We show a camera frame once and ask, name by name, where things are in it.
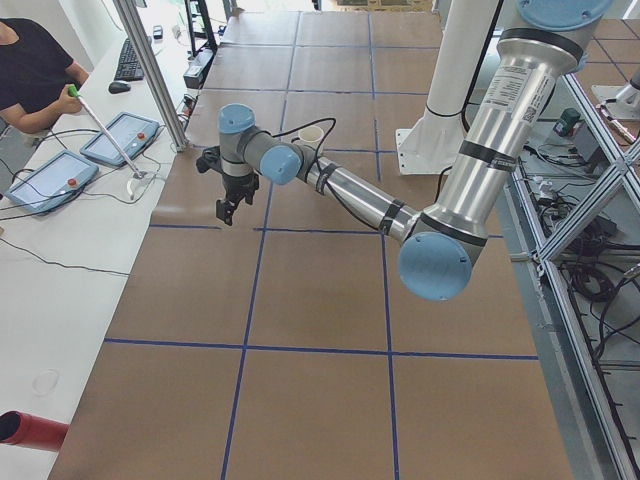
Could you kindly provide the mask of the person's hand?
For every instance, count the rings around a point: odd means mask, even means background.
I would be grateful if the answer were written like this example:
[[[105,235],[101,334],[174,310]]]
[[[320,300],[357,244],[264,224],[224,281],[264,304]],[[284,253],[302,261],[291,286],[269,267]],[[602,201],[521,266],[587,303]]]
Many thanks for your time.
[[[67,91],[60,94],[56,104],[60,114],[76,114],[83,109],[80,100],[71,96]]]

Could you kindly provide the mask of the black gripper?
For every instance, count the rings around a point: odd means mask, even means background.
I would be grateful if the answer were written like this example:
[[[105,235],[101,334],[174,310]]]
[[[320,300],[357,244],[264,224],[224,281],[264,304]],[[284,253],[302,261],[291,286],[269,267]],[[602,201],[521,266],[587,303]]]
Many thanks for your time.
[[[228,226],[233,225],[233,215],[242,201],[247,205],[252,205],[254,194],[259,189],[259,175],[255,172],[233,176],[222,174],[223,187],[225,189],[224,200],[216,201],[216,218]]]

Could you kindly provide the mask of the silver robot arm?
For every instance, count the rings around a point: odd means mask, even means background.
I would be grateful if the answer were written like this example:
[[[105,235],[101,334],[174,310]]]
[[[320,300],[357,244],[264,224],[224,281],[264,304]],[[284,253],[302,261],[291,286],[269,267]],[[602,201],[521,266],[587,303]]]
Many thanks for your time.
[[[223,179],[217,217],[230,222],[261,178],[301,180],[368,227],[397,239],[399,275],[415,295],[444,301],[467,286],[487,239],[486,221],[557,80],[580,68],[606,1],[518,1],[495,32],[498,1],[455,1],[446,18],[423,116],[396,133],[400,171],[444,172],[437,200],[414,210],[321,154],[324,137],[271,134],[243,104],[218,114],[219,143],[197,162]]]

